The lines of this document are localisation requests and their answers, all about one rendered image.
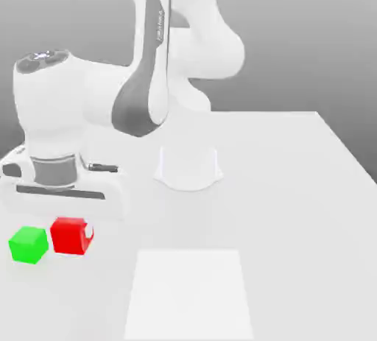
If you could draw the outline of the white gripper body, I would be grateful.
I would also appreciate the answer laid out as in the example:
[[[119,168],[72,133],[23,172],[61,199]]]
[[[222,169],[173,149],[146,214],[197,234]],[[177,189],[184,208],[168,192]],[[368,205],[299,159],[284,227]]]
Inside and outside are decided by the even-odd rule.
[[[122,176],[109,172],[84,172],[74,187],[58,191],[4,177],[0,203],[14,214],[122,220],[127,213],[127,192]]]

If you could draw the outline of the small red cube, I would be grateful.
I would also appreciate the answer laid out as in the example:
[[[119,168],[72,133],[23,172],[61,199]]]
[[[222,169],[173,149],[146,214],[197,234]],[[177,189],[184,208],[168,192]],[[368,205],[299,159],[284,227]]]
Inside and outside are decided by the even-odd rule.
[[[94,231],[87,236],[88,223],[83,218],[58,217],[50,227],[56,253],[84,255],[94,238]]]

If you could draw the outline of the small green cube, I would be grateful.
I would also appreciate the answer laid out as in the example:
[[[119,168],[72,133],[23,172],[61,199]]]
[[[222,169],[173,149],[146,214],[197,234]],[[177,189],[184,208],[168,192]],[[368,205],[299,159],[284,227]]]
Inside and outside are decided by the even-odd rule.
[[[9,240],[13,261],[37,264],[49,249],[46,231],[31,226],[21,227]]]

